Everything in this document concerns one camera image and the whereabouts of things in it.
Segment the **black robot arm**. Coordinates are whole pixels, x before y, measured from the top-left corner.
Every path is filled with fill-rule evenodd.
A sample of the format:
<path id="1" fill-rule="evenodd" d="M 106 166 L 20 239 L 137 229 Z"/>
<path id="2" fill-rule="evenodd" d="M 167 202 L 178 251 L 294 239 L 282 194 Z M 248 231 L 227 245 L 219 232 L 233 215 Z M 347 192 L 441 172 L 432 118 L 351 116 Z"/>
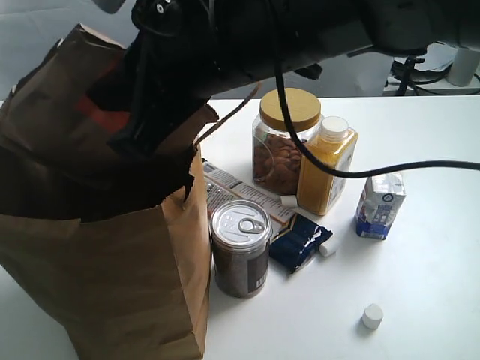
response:
<path id="1" fill-rule="evenodd" d="M 133 88 L 110 147 L 150 156 L 208 99 L 336 56 L 479 48 L 477 1 L 137 1 L 122 66 Z"/>

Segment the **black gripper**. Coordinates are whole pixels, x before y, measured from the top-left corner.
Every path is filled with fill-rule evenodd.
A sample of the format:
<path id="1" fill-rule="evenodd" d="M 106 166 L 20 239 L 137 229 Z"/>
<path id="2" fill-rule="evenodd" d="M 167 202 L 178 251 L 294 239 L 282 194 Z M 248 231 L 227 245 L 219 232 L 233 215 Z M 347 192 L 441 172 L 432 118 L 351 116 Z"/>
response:
<path id="1" fill-rule="evenodd" d="M 162 85 L 156 77 L 151 48 L 151 37 L 141 31 L 124 56 L 124 69 L 133 80 L 130 115 L 127 124 L 107 142 L 115 153 L 130 159 L 150 158 L 169 135 L 207 103 L 205 98 Z"/>

